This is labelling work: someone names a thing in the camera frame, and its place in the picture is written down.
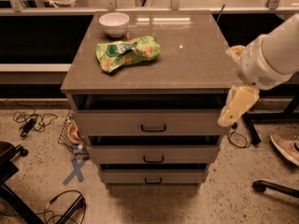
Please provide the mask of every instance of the snack bag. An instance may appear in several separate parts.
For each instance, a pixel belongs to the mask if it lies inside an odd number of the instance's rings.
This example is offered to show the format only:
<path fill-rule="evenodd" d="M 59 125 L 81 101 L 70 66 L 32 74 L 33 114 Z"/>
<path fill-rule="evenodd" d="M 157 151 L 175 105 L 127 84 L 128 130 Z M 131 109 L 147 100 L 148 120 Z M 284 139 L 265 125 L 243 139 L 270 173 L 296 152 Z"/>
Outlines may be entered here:
<path fill-rule="evenodd" d="M 160 45 L 148 35 L 130 41 L 97 44 L 95 54 L 102 70 L 111 73 L 121 66 L 154 60 L 160 55 Z"/>

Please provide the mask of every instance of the shoe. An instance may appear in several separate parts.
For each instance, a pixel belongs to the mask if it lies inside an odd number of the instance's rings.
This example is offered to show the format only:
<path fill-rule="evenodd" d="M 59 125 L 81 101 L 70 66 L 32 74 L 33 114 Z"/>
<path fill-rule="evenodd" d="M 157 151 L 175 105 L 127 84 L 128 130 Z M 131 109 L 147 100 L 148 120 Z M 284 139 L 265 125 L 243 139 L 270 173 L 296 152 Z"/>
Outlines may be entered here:
<path fill-rule="evenodd" d="M 288 161 L 299 166 L 299 151 L 295 148 L 295 143 L 298 142 L 298 140 L 286 140 L 277 134 L 271 134 L 271 141 Z"/>

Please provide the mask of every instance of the drawer handle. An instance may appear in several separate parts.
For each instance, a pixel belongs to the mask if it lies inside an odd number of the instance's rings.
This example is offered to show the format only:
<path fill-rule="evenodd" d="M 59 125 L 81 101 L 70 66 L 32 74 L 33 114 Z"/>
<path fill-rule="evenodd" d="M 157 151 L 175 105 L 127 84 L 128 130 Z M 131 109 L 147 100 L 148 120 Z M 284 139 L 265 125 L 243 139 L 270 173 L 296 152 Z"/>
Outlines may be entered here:
<path fill-rule="evenodd" d="M 164 156 L 161 157 L 161 160 L 160 160 L 160 161 L 147 161 L 146 156 L 143 156 L 143 161 L 144 161 L 144 162 L 164 162 Z"/>
<path fill-rule="evenodd" d="M 148 180 L 146 177 L 144 178 L 145 184 L 162 184 L 162 178 L 160 177 L 160 180 Z"/>
<path fill-rule="evenodd" d="M 166 131 L 166 124 L 163 126 L 163 128 L 149 128 L 149 127 L 144 127 L 143 124 L 141 124 L 141 131 L 148 132 L 148 133 L 161 133 Z"/>

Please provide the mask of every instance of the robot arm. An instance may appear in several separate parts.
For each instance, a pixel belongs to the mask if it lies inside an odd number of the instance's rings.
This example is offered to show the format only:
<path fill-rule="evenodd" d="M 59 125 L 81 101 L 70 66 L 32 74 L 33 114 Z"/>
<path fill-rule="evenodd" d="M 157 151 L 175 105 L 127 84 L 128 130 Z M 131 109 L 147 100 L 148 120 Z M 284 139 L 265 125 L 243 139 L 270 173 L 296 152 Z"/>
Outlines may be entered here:
<path fill-rule="evenodd" d="M 218 119 L 223 127 L 238 121 L 258 101 L 260 90 L 271 90 L 299 71 L 299 14 L 246 47 L 231 47 L 226 53 L 237 62 L 244 85 L 230 89 Z"/>

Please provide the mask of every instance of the blue tape cross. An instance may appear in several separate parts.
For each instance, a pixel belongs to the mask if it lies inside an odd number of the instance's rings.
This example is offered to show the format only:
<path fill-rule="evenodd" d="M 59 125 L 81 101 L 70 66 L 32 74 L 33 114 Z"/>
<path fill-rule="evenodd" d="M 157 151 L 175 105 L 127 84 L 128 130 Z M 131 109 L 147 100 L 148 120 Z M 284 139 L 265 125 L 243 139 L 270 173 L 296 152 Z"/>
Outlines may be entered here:
<path fill-rule="evenodd" d="M 79 182 L 83 182 L 84 178 L 82 175 L 82 172 L 80 171 L 81 167 L 83 167 L 83 165 L 85 164 L 85 162 L 88 160 L 89 158 L 85 157 L 83 158 L 83 160 L 80 163 L 77 163 L 76 159 L 72 160 L 72 164 L 74 167 L 74 170 L 72 171 L 72 173 L 69 174 L 69 176 L 66 178 L 66 180 L 63 182 L 64 185 L 67 185 L 72 179 L 73 177 L 76 175 L 77 179 Z"/>

